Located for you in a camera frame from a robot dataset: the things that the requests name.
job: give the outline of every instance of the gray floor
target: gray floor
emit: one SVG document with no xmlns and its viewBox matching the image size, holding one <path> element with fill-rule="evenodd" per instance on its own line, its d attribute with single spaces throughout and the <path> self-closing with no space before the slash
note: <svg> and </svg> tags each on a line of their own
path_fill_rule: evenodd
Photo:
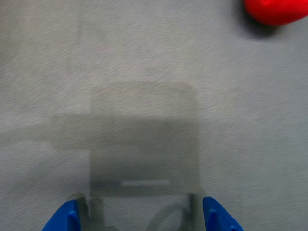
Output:
<svg viewBox="0 0 308 231">
<path fill-rule="evenodd" d="M 238 0 L 2 0 L 0 229 L 40 230 L 79 192 L 106 230 L 157 230 L 201 189 L 245 230 L 307 230 L 307 23 L 263 28 Z"/>
</svg>

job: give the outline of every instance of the red ball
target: red ball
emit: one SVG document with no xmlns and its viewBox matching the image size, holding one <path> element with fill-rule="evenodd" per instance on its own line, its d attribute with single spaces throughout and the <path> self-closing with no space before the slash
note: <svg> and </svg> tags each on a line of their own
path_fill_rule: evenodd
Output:
<svg viewBox="0 0 308 231">
<path fill-rule="evenodd" d="M 258 22 L 281 26 L 308 16 L 308 0 L 244 0 L 248 13 Z"/>
</svg>

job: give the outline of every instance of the red object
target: red object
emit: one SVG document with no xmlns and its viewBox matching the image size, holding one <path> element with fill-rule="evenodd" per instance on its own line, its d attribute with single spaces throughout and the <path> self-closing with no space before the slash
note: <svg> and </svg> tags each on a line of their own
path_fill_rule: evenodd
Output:
<svg viewBox="0 0 308 231">
<path fill-rule="evenodd" d="M 281 26 L 308 16 L 308 0 L 244 0 L 248 13 L 258 22 Z"/>
</svg>

